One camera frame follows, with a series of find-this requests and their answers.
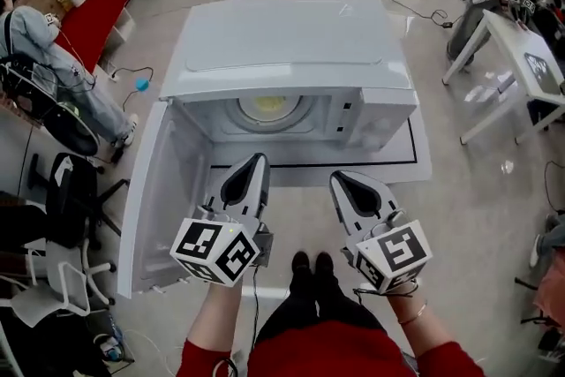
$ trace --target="jeans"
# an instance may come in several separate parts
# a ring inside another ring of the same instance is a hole
[[[551,231],[540,236],[538,240],[538,255],[550,253],[554,248],[565,246],[565,215],[557,217],[559,224]]]
[[[501,1],[500,0],[486,0],[485,2],[479,2],[477,4],[470,4],[467,7],[463,17],[459,21],[451,40],[448,43],[448,55],[449,58],[455,60],[461,54],[463,48],[477,30],[478,24],[483,19],[483,10],[489,10],[492,12],[500,12]],[[475,49],[477,52],[482,48],[486,42],[490,39],[491,35],[487,33],[483,41]]]
[[[316,302],[320,307],[320,316],[316,312]],[[310,269],[299,268],[290,283],[289,297],[265,322],[256,344],[274,338],[287,329],[306,328],[326,320],[384,331],[369,310],[345,297],[333,275],[313,275]]]

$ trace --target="gray floor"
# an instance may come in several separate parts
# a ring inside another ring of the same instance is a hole
[[[128,5],[137,28],[111,57],[112,63],[131,68],[149,65],[154,67],[155,75],[147,92],[128,101],[127,110],[140,116],[139,134],[119,166],[108,174],[108,184],[132,173],[144,121],[158,95],[190,7],[215,1],[220,0],[132,0]],[[442,8],[450,20],[464,8],[461,0],[399,1],[427,15]],[[461,345],[479,360],[487,375],[515,377],[531,372],[537,367],[536,344],[541,331],[536,326],[519,325],[519,319],[533,313],[533,307],[531,294],[516,287],[513,280],[515,275],[539,278],[530,274],[527,260],[532,240],[550,211],[543,170],[546,161],[561,160],[562,126],[553,125],[549,132],[517,146],[514,134],[528,121],[525,108],[521,108],[462,147],[459,135],[499,101],[496,87],[508,77],[509,68],[495,44],[489,42],[477,54],[470,73],[454,77],[451,85],[444,87],[441,76],[448,69],[445,48],[450,31],[389,0],[383,2],[403,44],[431,148],[430,181],[392,186],[401,205],[421,221],[435,255],[422,274],[430,305]],[[254,40],[265,37],[245,39],[252,47]],[[124,73],[110,87],[120,103],[133,90],[133,81],[133,76]],[[551,169],[549,177],[553,199],[561,200],[561,174]],[[122,216],[125,195],[123,191],[111,201],[111,212],[117,219]],[[343,231],[326,188],[271,189],[266,221],[275,233],[275,248],[269,268],[258,275],[262,289],[286,290],[290,257],[298,249],[311,254],[319,250],[331,252],[346,290],[362,282],[338,253]],[[107,231],[103,236],[106,254],[116,256],[115,238]],[[136,295],[132,300],[117,297],[113,311],[122,329],[135,330],[125,336],[138,360],[137,365],[120,375],[165,375],[165,360],[174,373],[180,359],[179,347],[204,293],[204,284],[179,283],[165,294]],[[260,323],[277,303],[261,298]],[[408,350],[386,300],[367,297],[366,304],[391,337]],[[246,353],[249,349],[253,315],[254,300],[245,298],[237,325],[236,350]],[[150,338],[161,353],[139,334]]]

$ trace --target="white table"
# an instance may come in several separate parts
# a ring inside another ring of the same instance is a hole
[[[467,42],[467,45],[463,48],[459,57],[453,62],[446,75],[443,76],[442,82],[444,85],[448,84],[451,76],[463,69],[465,62],[467,62],[469,57],[473,54],[487,32],[491,33],[491,36],[499,47],[502,57],[506,59],[512,71],[512,76],[499,87],[499,91],[502,93],[517,80],[520,86],[520,93],[499,103],[482,120],[461,136],[461,143],[465,145],[475,135],[527,98],[551,102],[557,105],[558,108],[550,115],[534,126],[529,125],[522,134],[515,138],[516,143],[521,143],[534,132],[543,129],[565,113],[565,96],[562,94],[548,94],[541,89],[525,59],[524,53],[528,52],[546,60],[558,85],[562,83],[563,75],[555,61],[554,55],[541,36],[531,30],[522,30],[518,24],[507,18],[494,14],[491,11],[485,11],[485,17],[478,24],[477,30],[469,39],[469,42]]]

